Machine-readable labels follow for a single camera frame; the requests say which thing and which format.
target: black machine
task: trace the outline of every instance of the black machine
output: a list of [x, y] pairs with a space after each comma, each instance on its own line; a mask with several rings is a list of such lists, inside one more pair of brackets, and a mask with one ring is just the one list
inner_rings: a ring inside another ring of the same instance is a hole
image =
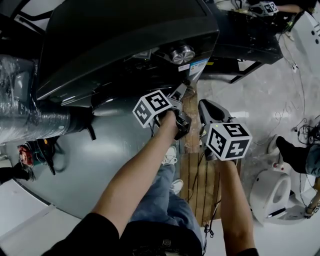
[[169, 95], [199, 79], [218, 35], [202, 0], [67, 0], [46, 29], [36, 98], [103, 116], [116, 99]]

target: black shirt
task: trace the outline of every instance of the black shirt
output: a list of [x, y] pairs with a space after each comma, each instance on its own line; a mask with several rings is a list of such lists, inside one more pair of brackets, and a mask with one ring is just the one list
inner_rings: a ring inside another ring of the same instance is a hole
[[[165, 252], [201, 256], [202, 247], [192, 230], [160, 222], [130, 222], [119, 239], [116, 227], [108, 219], [90, 213], [43, 256], [165, 256]], [[252, 248], [239, 253], [239, 256], [258, 256], [258, 252]]]

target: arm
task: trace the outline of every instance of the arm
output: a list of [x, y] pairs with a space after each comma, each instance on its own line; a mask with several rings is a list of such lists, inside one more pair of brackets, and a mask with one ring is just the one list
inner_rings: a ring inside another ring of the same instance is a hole
[[280, 5], [277, 6], [279, 12], [284, 12], [284, 13], [300, 13], [303, 11], [298, 5], [296, 4], [286, 4], [286, 5]]
[[232, 161], [218, 161], [221, 180], [221, 221], [227, 256], [255, 248], [253, 218], [238, 170]]
[[176, 116], [173, 111], [168, 111], [156, 135], [121, 167], [93, 209], [93, 213], [106, 217], [114, 224], [119, 236], [152, 185], [177, 133]]

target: jeans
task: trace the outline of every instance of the jeans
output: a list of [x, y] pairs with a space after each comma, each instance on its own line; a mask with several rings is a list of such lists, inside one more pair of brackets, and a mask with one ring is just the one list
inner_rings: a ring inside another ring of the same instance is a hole
[[187, 228], [195, 233], [203, 248], [200, 226], [190, 206], [170, 190], [175, 171], [173, 164], [160, 167], [130, 221], [161, 222]]

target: shoe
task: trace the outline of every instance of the shoe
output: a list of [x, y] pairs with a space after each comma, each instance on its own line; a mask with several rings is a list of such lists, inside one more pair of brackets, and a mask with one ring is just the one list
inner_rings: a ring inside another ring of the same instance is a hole
[[165, 153], [165, 156], [162, 160], [162, 164], [169, 164], [169, 165], [174, 165], [178, 160], [176, 158], [177, 156], [177, 150], [175, 146], [170, 146], [167, 152]]
[[176, 179], [174, 182], [172, 182], [170, 190], [177, 195], [183, 186], [184, 181], [182, 179]]
[[277, 143], [276, 143], [278, 137], [279, 137], [278, 134], [273, 136], [272, 140], [270, 141], [270, 143], [266, 149], [267, 154], [276, 155], [276, 154], [280, 153], [280, 150], [279, 150]]

